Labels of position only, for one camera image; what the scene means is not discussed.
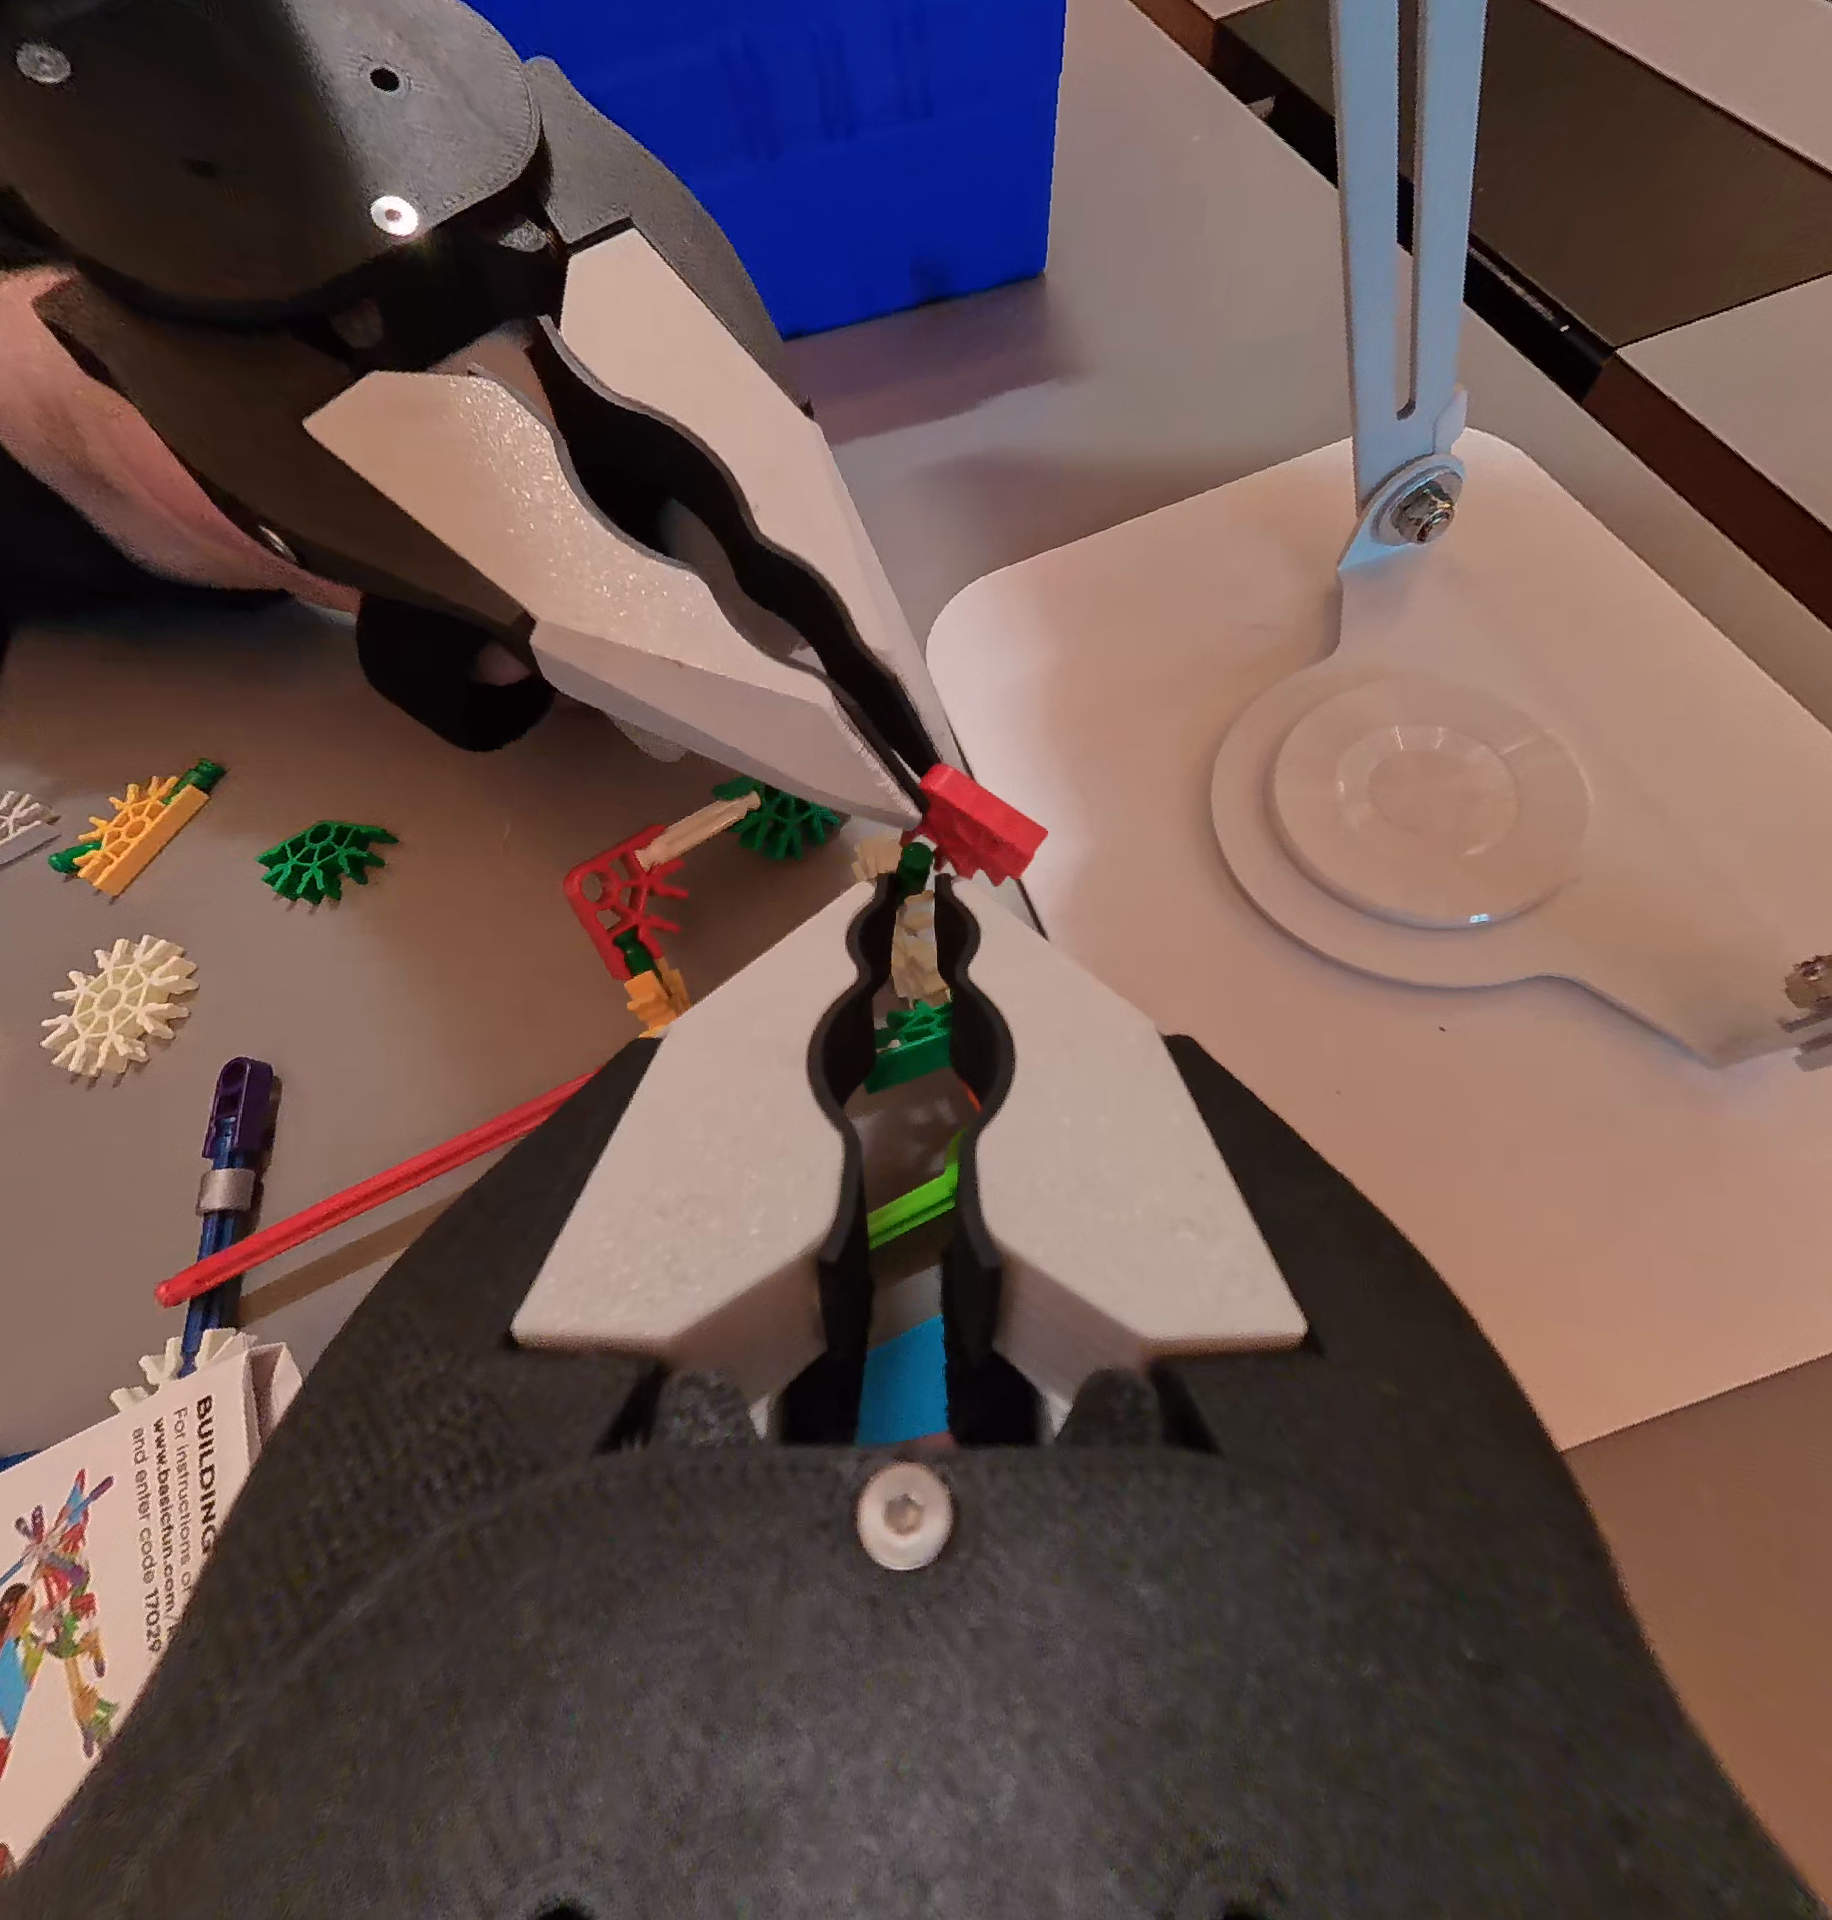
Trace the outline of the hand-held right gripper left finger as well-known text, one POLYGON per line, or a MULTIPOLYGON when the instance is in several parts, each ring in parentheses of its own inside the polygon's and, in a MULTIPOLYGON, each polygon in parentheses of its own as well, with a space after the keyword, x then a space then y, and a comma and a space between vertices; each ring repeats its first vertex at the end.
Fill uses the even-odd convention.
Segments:
POLYGON ((848 1103, 876 1061, 856 883, 651 1044, 511 1320, 523 1349, 720 1374, 791 1443, 856 1438, 874 1284, 848 1103))

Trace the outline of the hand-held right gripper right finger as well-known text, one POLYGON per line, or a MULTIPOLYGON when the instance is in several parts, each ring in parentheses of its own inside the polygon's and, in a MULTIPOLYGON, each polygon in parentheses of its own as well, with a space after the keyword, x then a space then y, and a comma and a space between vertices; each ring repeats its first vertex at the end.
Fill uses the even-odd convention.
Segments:
POLYGON ((1300 1347, 1303 1311, 1164 1035, 975 883, 936 887, 975 1098, 942 1262, 947 1428, 1031 1444, 1095 1374, 1300 1347))

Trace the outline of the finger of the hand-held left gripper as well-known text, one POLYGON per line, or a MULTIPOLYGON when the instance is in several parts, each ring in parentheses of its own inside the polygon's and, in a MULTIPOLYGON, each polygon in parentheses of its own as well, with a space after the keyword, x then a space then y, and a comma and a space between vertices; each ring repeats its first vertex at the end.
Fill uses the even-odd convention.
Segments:
POLYGON ((517 603, 557 692, 810 804, 919 822, 832 684, 757 648, 701 574, 600 516, 557 431, 499 383, 370 373, 303 431, 517 603))
POLYGON ((820 426, 638 230, 567 261, 546 411, 662 629, 635 726, 799 798, 916 798, 954 738, 820 426))

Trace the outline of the multicolour toy construction model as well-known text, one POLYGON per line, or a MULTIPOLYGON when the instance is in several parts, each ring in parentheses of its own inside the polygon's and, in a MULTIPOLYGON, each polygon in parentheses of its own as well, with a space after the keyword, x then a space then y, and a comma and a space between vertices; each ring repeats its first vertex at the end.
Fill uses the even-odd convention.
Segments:
MULTIPOLYGON (((572 867, 561 881, 561 895, 649 1041, 662 1038, 689 1004, 684 981, 663 950, 675 932, 663 903, 684 901, 675 878, 684 858, 721 837, 764 860, 799 858, 841 845, 857 883, 895 877, 904 845, 912 839, 927 842, 916 832, 837 829, 836 814, 825 809, 759 781, 736 778, 718 785, 710 804, 682 821, 642 829, 572 867)), ((910 1089, 949 1068, 952 1002, 936 964, 932 889, 902 901, 889 948, 889 987, 898 1006, 872 1027, 861 1083, 872 1095, 910 1089)), ((184 1312, 186 1304, 213 1295, 226 1283, 241 1283, 250 1270, 526 1140, 582 1086, 580 1079, 572 1079, 301 1213, 251 1229, 208 1261, 189 1261, 156 1286, 159 1308, 184 1312)))

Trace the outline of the blue plastic bin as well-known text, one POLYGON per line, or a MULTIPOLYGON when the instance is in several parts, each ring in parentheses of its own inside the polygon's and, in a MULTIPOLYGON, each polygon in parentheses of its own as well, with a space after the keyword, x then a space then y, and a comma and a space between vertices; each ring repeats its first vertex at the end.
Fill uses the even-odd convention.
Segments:
POLYGON ((684 181, 785 338, 1037 279, 1064 2, 481 2, 684 181))

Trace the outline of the red corner connector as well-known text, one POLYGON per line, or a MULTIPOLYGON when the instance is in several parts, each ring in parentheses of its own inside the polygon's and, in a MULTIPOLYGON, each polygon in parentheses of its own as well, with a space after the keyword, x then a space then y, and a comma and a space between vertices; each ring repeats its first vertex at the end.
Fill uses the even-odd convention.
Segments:
POLYGON ((919 795, 921 839, 964 881, 985 878, 993 887, 1018 881, 1048 839, 1048 829, 949 763, 927 768, 919 795))

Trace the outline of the person's left forearm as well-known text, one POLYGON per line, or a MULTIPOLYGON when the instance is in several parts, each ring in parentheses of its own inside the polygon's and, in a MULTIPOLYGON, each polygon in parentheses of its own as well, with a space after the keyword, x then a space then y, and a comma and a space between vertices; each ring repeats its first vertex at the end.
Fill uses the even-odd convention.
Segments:
POLYGON ((260 610, 273 588, 164 580, 120 554, 0 446, 0 669, 18 626, 96 612, 260 610))

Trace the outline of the person's left hand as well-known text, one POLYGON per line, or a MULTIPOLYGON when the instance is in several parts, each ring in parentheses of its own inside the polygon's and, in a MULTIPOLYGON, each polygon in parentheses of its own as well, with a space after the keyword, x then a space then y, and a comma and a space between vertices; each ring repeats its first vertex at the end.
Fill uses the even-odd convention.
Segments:
POLYGON ((0 272, 0 448, 130 563, 180 586, 279 593, 356 612, 224 516, 142 414, 84 373, 37 314, 61 266, 0 272))

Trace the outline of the green fan connector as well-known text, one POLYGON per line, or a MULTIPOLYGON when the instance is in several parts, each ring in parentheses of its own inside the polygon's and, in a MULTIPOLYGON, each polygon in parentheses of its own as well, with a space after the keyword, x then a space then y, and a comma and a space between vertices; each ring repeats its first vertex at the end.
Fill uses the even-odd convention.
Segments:
POLYGON ((366 887, 382 871, 397 837, 382 826, 317 821, 256 855, 260 881, 290 904, 338 904, 347 887, 366 887))

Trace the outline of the blue rod snowflake assembly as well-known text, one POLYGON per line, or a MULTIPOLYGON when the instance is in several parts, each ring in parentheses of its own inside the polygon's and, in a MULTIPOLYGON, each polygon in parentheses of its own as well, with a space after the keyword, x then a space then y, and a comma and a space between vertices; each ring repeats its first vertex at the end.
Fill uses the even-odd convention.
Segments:
MULTIPOLYGON (((224 1062, 213 1083, 201 1147, 205 1172, 198 1188, 198 1261, 232 1248, 251 1233, 278 1104, 271 1064, 250 1057, 224 1062)), ((232 1279, 186 1304, 180 1340, 170 1349, 177 1379, 198 1369, 205 1334, 236 1330, 240 1288, 241 1280, 232 1279)))

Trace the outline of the yellow connector green rod assembly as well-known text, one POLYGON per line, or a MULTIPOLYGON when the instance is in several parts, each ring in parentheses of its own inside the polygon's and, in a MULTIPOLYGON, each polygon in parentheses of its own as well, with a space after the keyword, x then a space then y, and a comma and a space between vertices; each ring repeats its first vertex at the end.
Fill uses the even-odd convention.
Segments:
POLYGON ((199 758, 170 776, 132 781, 108 798, 103 816, 94 816, 75 842, 47 852, 43 862, 66 881, 115 901, 210 804, 228 774, 222 763, 199 758))

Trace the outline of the cream snowflake connector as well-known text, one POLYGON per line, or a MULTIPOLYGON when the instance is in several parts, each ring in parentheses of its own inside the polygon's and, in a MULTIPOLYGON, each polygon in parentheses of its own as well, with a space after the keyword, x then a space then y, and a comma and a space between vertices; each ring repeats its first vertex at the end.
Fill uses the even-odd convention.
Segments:
POLYGON ((77 1083, 124 1076, 167 1044, 198 992, 196 964, 159 935, 120 938, 94 954, 89 972, 69 972, 54 990, 57 1012, 41 1022, 41 1049, 77 1083))

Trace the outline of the white instruction leaflet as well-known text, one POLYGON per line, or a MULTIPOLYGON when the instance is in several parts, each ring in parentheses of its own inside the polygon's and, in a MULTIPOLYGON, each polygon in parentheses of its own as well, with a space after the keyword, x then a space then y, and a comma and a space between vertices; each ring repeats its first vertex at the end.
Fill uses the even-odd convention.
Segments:
POLYGON ((282 1342, 176 1340, 111 1415, 0 1473, 0 1890, 109 1749, 301 1384, 282 1342))

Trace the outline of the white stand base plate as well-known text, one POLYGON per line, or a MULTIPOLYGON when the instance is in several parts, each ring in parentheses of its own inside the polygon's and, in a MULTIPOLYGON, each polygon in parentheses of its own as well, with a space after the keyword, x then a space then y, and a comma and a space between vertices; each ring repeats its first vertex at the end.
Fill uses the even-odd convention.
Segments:
POLYGON ((1570 1448, 1832 1355, 1832 1068, 1777 1027, 1832 952, 1832 733, 1527 454, 1455 452, 1451 531, 1360 583, 1387 666, 1329 663, 1346 445, 964 588, 927 666, 1045 829, 1049 940, 1360 1188, 1570 1448), (1585 868, 1540 910, 1381 924, 1281 852, 1281 734, 1387 671, 1585 772, 1585 868))

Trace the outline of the clear acrylic bracket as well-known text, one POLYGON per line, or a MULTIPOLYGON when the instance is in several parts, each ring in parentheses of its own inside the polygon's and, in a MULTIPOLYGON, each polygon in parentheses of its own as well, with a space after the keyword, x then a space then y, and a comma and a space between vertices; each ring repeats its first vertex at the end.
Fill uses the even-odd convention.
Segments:
POLYGON ((1830 737, 1600 529, 1350 554, 1331 652, 1216 757, 1232 877, 1301 947, 1400 987, 1571 983, 1711 1068, 1790 1053, 1832 954, 1830 737))

